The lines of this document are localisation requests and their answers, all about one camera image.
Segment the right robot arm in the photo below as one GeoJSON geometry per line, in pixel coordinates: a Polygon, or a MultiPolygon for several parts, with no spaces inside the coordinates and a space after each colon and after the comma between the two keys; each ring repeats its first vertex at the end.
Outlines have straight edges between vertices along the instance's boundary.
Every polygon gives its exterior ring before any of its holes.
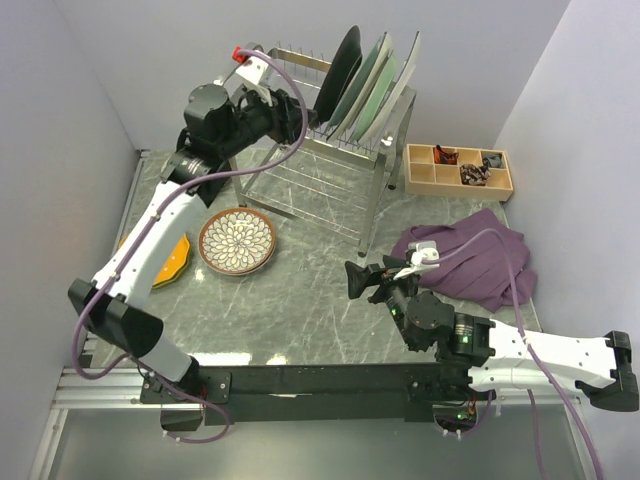
{"type": "Polygon", "coordinates": [[[467,392],[518,389],[584,395],[601,410],[636,412],[639,388],[627,333],[574,338],[519,331],[493,318],[461,313],[430,291],[418,288],[418,275],[404,272],[404,262],[385,265],[346,262],[351,300],[372,288],[371,304],[383,303],[408,350],[435,351],[449,365],[439,374],[444,395],[460,399],[467,392]]]}

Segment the dark brown rimmed plate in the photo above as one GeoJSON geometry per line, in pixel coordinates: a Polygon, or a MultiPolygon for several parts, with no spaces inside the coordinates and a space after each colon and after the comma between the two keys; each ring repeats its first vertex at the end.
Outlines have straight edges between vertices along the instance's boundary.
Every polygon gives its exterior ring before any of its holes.
{"type": "Polygon", "coordinates": [[[361,32],[354,25],[343,38],[320,88],[313,107],[316,117],[310,123],[312,128],[331,118],[361,62],[361,32]]]}

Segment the orange dotted scalloped plate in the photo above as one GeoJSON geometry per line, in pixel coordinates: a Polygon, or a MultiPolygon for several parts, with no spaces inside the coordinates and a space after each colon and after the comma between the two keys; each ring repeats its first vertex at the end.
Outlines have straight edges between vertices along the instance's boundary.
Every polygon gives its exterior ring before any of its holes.
{"type": "Polygon", "coordinates": [[[185,261],[186,259],[190,260],[190,258],[191,258],[191,243],[190,243],[187,235],[183,234],[181,236],[181,238],[179,239],[179,241],[177,242],[177,244],[174,247],[174,249],[172,250],[172,252],[169,255],[169,257],[165,261],[165,263],[167,261],[182,262],[182,261],[185,261]]]}

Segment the floral patterned plate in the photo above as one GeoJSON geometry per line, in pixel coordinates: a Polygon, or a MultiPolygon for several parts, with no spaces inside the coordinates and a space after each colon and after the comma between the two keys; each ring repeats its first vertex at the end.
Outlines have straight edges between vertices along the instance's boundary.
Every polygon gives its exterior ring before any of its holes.
{"type": "Polygon", "coordinates": [[[239,276],[260,268],[275,250],[272,236],[266,237],[205,237],[200,242],[205,263],[214,271],[239,276]]]}
{"type": "Polygon", "coordinates": [[[276,233],[261,212],[236,207],[211,217],[202,227],[198,249],[214,271],[241,276],[262,267],[272,256],[276,233]]]}

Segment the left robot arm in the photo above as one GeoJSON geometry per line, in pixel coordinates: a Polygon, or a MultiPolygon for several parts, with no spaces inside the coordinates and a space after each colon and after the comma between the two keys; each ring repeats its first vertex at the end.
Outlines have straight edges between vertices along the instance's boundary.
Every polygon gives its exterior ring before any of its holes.
{"type": "Polygon", "coordinates": [[[245,87],[237,100],[213,83],[193,90],[175,153],[142,218],[91,280],[77,279],[69,287],[78,314],[72,345],[88,331],[154,372],[176,401],[199,396],[198,361],[168,339],[161,319],[144,310],[152,284],[189,224],[238,176],[231,160],[263,137],[286,146],[282,157],[288,159],[316,117],[296,86],[265,96],[245,87]]]}

